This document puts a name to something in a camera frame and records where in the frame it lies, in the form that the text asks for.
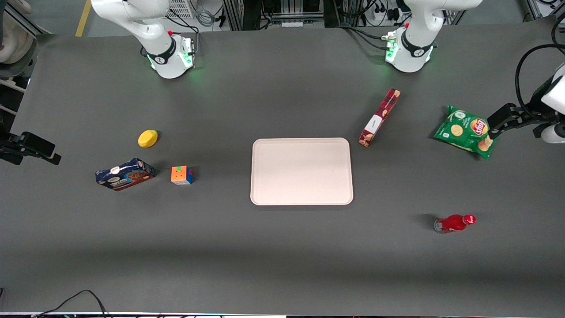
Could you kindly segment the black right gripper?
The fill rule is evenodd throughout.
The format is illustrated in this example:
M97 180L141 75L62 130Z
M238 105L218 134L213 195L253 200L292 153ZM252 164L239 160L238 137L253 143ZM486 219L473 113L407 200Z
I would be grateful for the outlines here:
M43 140L33 133L23 132L21 135L9 132L1 133L0 159L20 165L26 156L44 159L53 165L59 165L62 159L61 155L55 153L55 144Z

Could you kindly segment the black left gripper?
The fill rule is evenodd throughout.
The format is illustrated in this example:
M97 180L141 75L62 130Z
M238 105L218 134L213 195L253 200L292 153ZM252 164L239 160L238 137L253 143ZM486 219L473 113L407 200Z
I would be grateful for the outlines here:
M551 126L551 121L541 114L532 114L524 107L507 103L488 117L489 135L500 135L509 129L519 129L527 125L536 125L532 130L534 137L542 137L542 132Z

